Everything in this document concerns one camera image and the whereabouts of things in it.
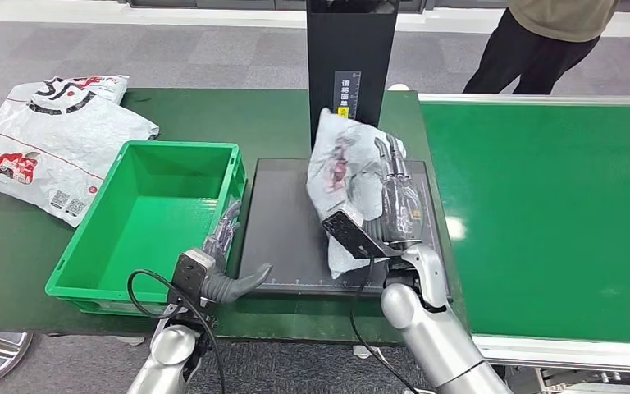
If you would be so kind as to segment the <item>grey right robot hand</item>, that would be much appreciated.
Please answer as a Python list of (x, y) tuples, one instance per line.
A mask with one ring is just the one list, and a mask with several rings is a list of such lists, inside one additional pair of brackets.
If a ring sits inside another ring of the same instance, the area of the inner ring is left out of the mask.
[(391, 248), (403, 250), (422, 240), (422, 201), (398, 140), (387, 135), (386, 140), (377, 137), (374, 144), (384, 165), (381, 179), (382, 214), (366, 221), (363, 230)]

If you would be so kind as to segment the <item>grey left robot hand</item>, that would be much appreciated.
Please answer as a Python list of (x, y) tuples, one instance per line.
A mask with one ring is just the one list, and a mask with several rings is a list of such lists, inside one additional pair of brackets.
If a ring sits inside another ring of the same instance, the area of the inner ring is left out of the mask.
[(238, 199), (231, 201), (201, 247), (201, 251), (211, 259), (206, 268), (207, 273), (203, 279), (200, 295), (217, 304), (232, 303), (255, 290), (267, 280), (273, 268), (272, 264), (265, 263), (255, 273), (238, 279), (230, 278), (225, 274), (226, 254), (240, 226), (238, 216), (241, 205)]

